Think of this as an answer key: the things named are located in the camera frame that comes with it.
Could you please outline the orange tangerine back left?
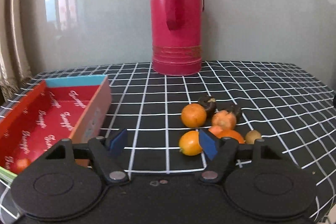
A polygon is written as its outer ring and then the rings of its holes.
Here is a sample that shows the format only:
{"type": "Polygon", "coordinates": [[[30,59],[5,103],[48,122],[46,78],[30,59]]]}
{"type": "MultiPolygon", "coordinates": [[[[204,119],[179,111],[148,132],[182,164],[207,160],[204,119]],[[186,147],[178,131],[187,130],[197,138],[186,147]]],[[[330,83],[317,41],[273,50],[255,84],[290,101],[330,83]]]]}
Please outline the orange tangerine back left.
{"type": "Polygon", "coordinates": [[[205,108],[197,103],[185,106],[181,112],[182,123],[189,128],[199,128],[205,124],[207,113],[205,108]]]}

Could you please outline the red thermos flask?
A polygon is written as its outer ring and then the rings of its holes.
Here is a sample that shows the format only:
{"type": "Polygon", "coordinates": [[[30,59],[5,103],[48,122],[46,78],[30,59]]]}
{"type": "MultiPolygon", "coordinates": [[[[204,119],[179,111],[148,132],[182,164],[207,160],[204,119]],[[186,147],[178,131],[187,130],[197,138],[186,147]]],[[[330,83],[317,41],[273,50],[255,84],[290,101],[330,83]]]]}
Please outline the red thermos flask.
{"type": "Polygon", "coordinates": [[[198,73],[205,0],[150,0],[150,8],[153,69],[168,76],[198,73]]]}

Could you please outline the large orange tangerine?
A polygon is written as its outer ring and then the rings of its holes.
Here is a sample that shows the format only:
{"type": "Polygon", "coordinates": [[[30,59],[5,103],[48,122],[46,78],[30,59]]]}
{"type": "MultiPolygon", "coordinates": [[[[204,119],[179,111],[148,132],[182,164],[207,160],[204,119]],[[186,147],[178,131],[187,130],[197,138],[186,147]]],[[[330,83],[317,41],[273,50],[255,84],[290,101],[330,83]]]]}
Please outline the large orange tangerine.
{"type": "Polygon", "coordinates": [[[245,143],[244,137],[235,130],[223,130],[220,133],[218,133],[217,137],[219,139],[226,138],[226,137],[233,138],[233,139],[237,140],[240,144],[245,143]]]}

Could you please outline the dark passion fruit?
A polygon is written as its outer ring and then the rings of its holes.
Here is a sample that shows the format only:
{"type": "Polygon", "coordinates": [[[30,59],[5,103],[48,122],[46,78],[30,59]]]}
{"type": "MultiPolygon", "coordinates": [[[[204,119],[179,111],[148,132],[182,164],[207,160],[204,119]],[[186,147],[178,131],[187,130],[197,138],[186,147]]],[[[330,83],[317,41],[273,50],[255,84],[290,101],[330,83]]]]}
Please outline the dark passion fruit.
{"type": "Polygon", "coordinates": [[[198,99],[198,104],[201,105],[207,114],[207,118],[211,118],[217,109],[217,101],[212,96],[202,96],[198,99]]]}
{"type": "Polygon", "coordinates": [[[226,107],[226,111],[232,113],[236,118],[236,123],[238,123],[242,117],[242,108],[237,104],[230,104],[226,107]]]}

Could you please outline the black white checkered tablecloth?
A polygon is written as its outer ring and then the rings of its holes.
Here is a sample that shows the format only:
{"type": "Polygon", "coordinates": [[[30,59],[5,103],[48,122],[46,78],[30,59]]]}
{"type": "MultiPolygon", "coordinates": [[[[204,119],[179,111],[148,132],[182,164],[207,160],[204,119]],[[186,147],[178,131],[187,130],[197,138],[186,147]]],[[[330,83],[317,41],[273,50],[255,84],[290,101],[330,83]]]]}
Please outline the black white checkered tablecloth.
{"type": "Polygon", "coordinates": [[[185,156],[179,139],[189,131],[181,120],[189,104],[205,108],[205,128],[228,114],[240,135],[253,131],[310,172],[318,196],[312,219],[332,223],[335,205],[335,91],[294,64],[257,61],[204,61],[190,76],[165,76],[151,63],[98,65],[40,72],[1,104],[1,116],[47,79],[105,75],[112,101],[100,127],[108,136],[129,132],[123,168],[137,174],[181,174],[203,170],[205,155],[185,156]]]}

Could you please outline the dark passion fruit left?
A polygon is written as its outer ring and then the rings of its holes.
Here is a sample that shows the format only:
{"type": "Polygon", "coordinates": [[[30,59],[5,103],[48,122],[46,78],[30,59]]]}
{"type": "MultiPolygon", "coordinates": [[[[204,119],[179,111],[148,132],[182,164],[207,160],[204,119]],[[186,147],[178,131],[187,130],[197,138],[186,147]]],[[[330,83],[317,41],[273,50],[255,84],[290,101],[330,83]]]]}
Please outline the dark passion fruit left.
{"type": "Polygon", "coordinates": [[[217,101],[212,96],[202,96],[198,99],[198,104],[201,105],[207,114],[207,118],[211,118],[217,109],[217,101]]]}

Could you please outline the orange tangerine near box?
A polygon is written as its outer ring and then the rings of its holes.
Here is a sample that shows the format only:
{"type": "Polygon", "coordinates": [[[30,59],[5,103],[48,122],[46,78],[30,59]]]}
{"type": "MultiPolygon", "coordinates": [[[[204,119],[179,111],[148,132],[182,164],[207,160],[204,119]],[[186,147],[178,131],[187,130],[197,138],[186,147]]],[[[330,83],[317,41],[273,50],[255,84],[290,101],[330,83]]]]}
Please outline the orange tangerine near box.
{"type": "Polygon", "coordinates": [[[203,151],[199,144],[199,132],[188,131],[183,134],[179,139],[179,150],[186,156],[199,155],[203,151]]]}

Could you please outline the small orange tangerine piece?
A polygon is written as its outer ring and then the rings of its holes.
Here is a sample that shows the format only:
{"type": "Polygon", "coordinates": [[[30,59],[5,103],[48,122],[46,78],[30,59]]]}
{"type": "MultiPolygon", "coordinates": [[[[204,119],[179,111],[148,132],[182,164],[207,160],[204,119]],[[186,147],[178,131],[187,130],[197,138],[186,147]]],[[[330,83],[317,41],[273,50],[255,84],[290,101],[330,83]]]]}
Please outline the small orange tangerine piece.
{"type": "Polygon", "coordinates": [[[209,132],[219,138],[223,129],[219,125],[214,125],[209,128],[209,132]]]}

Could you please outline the red cardboard tray box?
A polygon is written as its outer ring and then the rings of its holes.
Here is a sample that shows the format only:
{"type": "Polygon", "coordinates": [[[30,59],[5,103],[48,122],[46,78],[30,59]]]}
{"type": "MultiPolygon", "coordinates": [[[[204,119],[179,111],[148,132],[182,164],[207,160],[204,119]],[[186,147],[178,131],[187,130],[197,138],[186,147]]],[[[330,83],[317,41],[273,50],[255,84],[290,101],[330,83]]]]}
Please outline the red cardboard tray box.
{"type": "Polygon", "coordinates": [[[33,162],[61,139],[97,137],[111,102],[106,75],[42,80],[1,119],[1,179],[11,184],[16,160],[33,162]]]}

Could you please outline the beige curtain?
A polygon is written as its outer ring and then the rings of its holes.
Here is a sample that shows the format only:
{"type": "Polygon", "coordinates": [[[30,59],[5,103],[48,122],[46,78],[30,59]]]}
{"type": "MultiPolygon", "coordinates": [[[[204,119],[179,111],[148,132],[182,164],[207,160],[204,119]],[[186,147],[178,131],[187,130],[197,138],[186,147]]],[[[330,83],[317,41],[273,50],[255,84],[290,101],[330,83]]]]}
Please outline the beige curtain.
{"type": "Polygon", "coordinates": [[[22,35],[20,0],[1,0],[1,92],[10,99],[31,78],[22,35]]]}

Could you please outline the orange tangerine middle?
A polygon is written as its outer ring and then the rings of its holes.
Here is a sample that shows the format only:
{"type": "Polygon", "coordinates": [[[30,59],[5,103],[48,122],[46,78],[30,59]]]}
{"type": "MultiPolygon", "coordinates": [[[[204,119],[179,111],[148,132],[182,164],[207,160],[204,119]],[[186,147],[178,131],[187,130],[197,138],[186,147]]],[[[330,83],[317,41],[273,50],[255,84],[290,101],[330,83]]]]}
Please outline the orange tangerine middle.
{"type": "Polygon", "coordinates": [[[237,118],[233,112],[222,110],[214,114],[211,124],[213,126],[219,126],[223,130],[233,130],[236,127],[237,118]]]}

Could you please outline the brown kiwi fruit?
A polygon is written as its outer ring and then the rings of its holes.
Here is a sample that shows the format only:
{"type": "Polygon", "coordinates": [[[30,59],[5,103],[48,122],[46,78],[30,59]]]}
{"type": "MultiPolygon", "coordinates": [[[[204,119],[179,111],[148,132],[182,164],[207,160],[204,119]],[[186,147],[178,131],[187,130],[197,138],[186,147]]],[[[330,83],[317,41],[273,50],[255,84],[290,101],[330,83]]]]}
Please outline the brown kiwi fruit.
{"type": "Polygon", "coordinates": [[[251,130],[245,136],[245,143],[254,144],[255,141],[259,139],[262,139],[262,135],[256,130],[251,130]]]}

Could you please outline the tangerine inside box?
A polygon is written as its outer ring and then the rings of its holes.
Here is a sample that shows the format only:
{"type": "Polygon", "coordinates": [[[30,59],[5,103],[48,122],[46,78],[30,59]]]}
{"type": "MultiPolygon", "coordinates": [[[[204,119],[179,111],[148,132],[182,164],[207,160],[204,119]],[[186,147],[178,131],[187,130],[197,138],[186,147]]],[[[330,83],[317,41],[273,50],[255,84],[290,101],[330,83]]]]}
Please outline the tangerine inside box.
{"type": "Polygon", "coordinates": [[[31,164],[31,160],[28,158],[24,159],[18,159],[13,164],[13,167],[11,169],[12,173],[20,174],[22,171],[24,171],[29,165],[31,164]]]}

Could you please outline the dark passion fruit right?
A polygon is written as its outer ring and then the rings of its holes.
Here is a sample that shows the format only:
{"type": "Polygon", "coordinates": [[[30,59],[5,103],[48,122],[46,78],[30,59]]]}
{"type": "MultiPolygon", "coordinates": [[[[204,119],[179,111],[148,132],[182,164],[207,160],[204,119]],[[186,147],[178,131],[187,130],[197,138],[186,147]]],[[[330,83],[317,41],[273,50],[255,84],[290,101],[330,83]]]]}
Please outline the dark passion fruit right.
{"type": "Polygon", "coordinates": [[[226,107],[226,111],[232,113],[236,118],[236,123],[238,123],[242,117],[242,108],[237,104],[230,104],[226,107]]]}

